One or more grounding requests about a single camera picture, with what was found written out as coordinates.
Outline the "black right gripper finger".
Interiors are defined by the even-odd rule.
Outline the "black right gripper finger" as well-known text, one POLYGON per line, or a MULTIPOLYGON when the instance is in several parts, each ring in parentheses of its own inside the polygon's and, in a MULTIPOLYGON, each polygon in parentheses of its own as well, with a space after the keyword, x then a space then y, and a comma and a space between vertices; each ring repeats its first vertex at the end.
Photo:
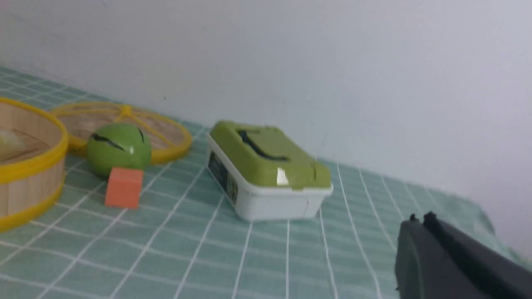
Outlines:
POLYGON ((395 259, 401 299, 530 299, 526 267, 428 212, 401 222, 395 259))

